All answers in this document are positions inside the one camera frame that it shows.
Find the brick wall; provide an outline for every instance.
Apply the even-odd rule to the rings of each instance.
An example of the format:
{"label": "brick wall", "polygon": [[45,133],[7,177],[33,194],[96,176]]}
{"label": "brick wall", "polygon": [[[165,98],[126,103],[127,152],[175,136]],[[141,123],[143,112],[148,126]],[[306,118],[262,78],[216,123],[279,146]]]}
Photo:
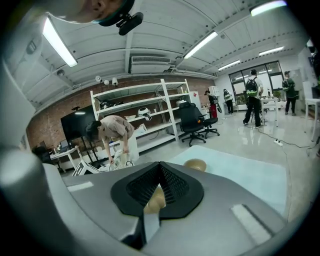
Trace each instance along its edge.
{"label": "brick wall", "polygon": [[[204,96],[205,91],[208,87],[214,86],[215,82],[213,80],[194,78],[194,77],[183,77],[183,76],[152,76],[152,77],[135,77],[135,78],[126,78],[119,79],[118,88],[143,85],[143,84],[152,84],[160,83],[160,79],[163,78],[166,82],[181,82],[184,79],[187,79],[190,91],[198,91],[200,96],[200,101],[202,104],[209,103],[208,97]],[[44,141],[48,148],[56,147],[61,141],[65,140],[65,134],[61,125],[61,118],[71,114],[74,107],[79,106],[80,108],[85,108],[91,105],[90,91],[93,91],[94,94],[102,93],[107,90],[107,87],[102,84],[97,84],[89,88],[77,91],[76,93],[54,103],[49,106],[39,114],[37,114],[29,123],[26,133],[30,148],[32,149],[40,142]],[[140,95],[131,96],[130,99],[123,98],[122,100],[134,101],[139,100]],[[176,101],[173,100],[172,107],[176,106]],[[153,109],[158,109],[156,104],[151,104],[148,108],[153,112]],[[128,109],[120,113],[116,113],[119,116],[131,116],[135,115],[138,112],[138,108]],[[154,126],[162,122],[161,115],[156,115],[152,118],[152,121],[145,122],[143,120],[138,120],[133,122],[133,126],[138,127],[140,124],[145,123],[147,127]]]}

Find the white floor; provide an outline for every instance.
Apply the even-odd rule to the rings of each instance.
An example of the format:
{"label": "white floor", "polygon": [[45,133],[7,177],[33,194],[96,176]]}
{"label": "white floor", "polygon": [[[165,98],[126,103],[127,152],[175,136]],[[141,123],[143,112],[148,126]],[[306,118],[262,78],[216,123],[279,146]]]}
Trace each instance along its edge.
{"label": "white floor", "polygon": [[[320,158],[316,156],[319,145],[309,151],[294,145],[283,144],[283,148],[274,143],[274,139],[260,133],[254,127],[254,121],[249,127],[244,127],[242,120],[244,112],[234,113],[224,120],[219,120],[217,128],[220,136],[211,133],[204,144],[194,140],[193,145],[233,154],[236,156],[281,165],[287,171],[287,202],[284,217],[292,221],[295,217],[304,214],[312,205],[320,188]],[[274,112],[268,112],[265,127],[260,131],[270,136],[294,143],[299,146],[314,146],[311,142],[311,127],[313,121],[308,121],[309,129],[304,133],[305,119],[303,114],[297,116],[284,115],[279,112],[279,127],[274,124]],[[137,164],[169,161],[173,157],[189,148],[188,141],[168,142],[153,148],[143,154]]]}

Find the light blue mat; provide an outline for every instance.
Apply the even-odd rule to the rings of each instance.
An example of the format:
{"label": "light blue mat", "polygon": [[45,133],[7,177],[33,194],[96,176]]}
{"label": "light blue mat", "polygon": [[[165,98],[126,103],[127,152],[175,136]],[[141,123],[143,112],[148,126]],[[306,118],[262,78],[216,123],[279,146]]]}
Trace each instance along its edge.
{"label": "light blue mat", "polygon": [[205,161],[206,173],[234,181],[284,215],[287,199],[287,176],[284,167],[198,145],[192,146],[168,162],[183,165],[190,159]]}

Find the window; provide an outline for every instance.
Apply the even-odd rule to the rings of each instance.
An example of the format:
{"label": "window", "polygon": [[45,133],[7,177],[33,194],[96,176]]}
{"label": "window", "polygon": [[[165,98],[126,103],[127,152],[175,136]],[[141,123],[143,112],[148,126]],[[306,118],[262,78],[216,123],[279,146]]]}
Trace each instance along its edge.
{"label": "window", "polygon": [[277,61],[266,64],[266,68],[269,74],[281,73],[281,68]]}
{"label": "window", "polygon": [[268,96],[268,92],[282,91],[283,75],[278,61],[253,66],[229,75],[235,100],[238,105],[246,104],[246,82],[252,77],[251,70],[255,69],[264,88],[262,96]]}
{"label": "window", "polygon": [[242,81],[244,78],[242,77],[241,71],[237,72],[237,73],[233,73],[231,75],[229,75],[231,83],[236,83],[239,81]]}

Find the television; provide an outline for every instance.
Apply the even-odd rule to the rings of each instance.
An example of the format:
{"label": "television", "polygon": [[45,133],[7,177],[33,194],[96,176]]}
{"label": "television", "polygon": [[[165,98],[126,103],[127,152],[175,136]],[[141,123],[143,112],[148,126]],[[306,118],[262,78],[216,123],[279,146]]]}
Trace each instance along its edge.
{"label": "television", "polygon": [[86,136],[86,126],[95,121],[92,105],[79,109],[61,118],[61,124],[65,139],[70,142],[74,139]]}

